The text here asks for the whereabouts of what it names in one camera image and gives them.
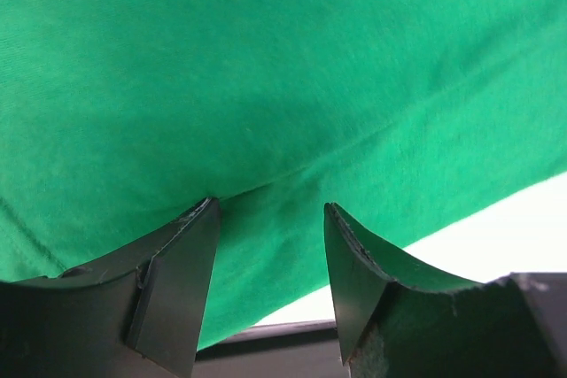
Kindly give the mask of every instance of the white surface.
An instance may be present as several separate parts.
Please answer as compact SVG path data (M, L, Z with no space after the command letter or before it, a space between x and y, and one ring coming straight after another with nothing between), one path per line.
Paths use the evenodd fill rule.
M427 263L475 281L511 272L567 272L567 173L524 189L406 248ZM330 288L258 325L334 318Z

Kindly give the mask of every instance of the green cloth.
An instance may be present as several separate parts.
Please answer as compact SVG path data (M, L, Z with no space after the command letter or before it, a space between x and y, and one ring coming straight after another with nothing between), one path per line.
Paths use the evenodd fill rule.
M565 170L567 0L0 0L0 279L219 197L200 347L327 283L325 202L405 246Z

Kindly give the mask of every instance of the green textile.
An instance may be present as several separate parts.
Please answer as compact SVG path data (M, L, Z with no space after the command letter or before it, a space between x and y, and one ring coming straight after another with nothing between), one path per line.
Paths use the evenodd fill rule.
M405 246L565 170L567 0L0 0L0 279L219 197L200 347L327 283L325 202Z

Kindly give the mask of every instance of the green fabric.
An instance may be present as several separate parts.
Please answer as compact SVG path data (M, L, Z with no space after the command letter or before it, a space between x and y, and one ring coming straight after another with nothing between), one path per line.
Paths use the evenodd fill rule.
M324 202L405 246L567 170L566 47L567 0L0 0L0 279L220 197L215 343L327 283Z

